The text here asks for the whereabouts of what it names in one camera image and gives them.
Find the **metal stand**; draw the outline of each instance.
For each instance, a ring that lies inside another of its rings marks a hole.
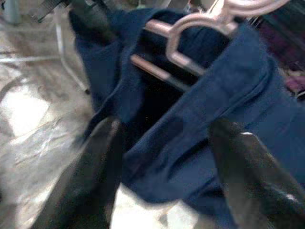
[[[66,52],[65,52],[65,43],[62,33],[61,27],[61,12],[62,9],[60,6],[56,7],[54,10],[54,21],[55,21],[55,28],[56,28],[56,38],[57,38],[57,46],[58,46],[58,55],[49,55],[49,56],[28,56],[28,57],[9,57],[9,58],[0,58],[0,63],[10,63],[10,62],[38,62],[38,61],[54,61],[60,60],[64,69],[67,73],[71,76],[71,78],[77,83],[77,85],[86,93],[89,94],[88,87],[79,79],[77,74],[74,70],[69,66],[67,59],[66,59]],[[0,28],[0,31],[15,31],[15,32],[34,32],[34,31],[45,31],[45,30],[35,30],[35,29],[20,29],[18,27],[13,29],[3,29]]]

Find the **navy blue cloth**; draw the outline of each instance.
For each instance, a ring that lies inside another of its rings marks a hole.
[[[208,68],[184,94],[135,67],[134,53],[191,81],[190,74],[166,60],[166,39],[142,30],[151,18],[173,23],[182,16],[167,10],[118,11],[110,15],[118,35],[110,44],[80,35],[72,18],[96,110],[85,136],[105,117],[119,117],[129,136],[122,175],[127,187],[150,203],[183,199],[219,226],[235,228],[217,178],[208,125],[221,116],[242,123],[304,186],[305,110],[284,91],[276,62],[246,24],[232,41],[208,28],[183,32],[179,50]]]

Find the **blue towel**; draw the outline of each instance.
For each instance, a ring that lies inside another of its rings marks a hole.
[[[127,187],[150,203],[183,199],[220,227],[236,228],[217,177],[208,125],[221,116],[242,123],[304,186],[305,110],[284,91],[276,62],[246,24],[231,41],[208,28],[183,32],[179,50],[208,68],[184,94],[133,66],[135,53],[192,81],[166,60],[166,39],[142,30],[149,19],[174,23],[182,16],[169,10],[118,11],[109,16],[118,34],[111,43],[96,41],[93,32],[83,35],[71,18],[96,110],[85,136],[105,117],[119,117],[129,138],[122,174]]]

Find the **floor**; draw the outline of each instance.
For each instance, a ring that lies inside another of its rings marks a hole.
[[[22,2],[26,11],[35,1]],[[85,82],[66,14],[61,20],[68,62]],[[3,21],[0,24],[10,28]],[[0,58],[56,54],[52,16],[35,26],[46,31],[0,31]],[[92,115],[90,97],[59,61],[0,64],[0,229],[30,228],[62,170],[77,156],[71,145]],[[181,202],[151,206],[121,187],[112,228],[143,227],[213,228]]]

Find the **tiled floor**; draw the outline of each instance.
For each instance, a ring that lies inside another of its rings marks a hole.
[[[68,61],[85,80],[66,15],[62,21]],[[50,29],[0,32],[0,58],[55,54],[54,29],[49,20],[40,26]],[[90,97],[59,61],[0,64],[0,229],[31,226],[61,171],[76,157],[71,144],[91,116]],[[121,187],[112,228],[193,229],[197,219],[182,203],[150,206]]]

